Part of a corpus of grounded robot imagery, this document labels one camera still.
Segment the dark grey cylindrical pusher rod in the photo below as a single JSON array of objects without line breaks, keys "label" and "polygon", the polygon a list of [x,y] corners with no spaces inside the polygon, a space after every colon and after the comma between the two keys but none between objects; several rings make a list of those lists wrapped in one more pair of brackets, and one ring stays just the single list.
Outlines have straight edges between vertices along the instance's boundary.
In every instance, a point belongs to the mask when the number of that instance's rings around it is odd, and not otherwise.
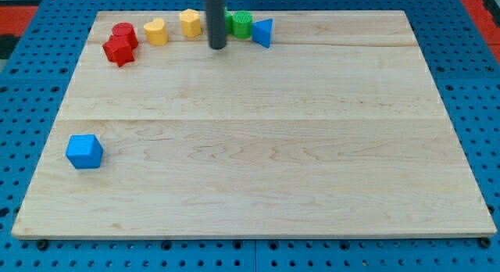
[{"label": "dark grey cylindrical pusher rod", "polygon": [[225,0],[204,0],[209,47],[220,50],[227,44]]}]

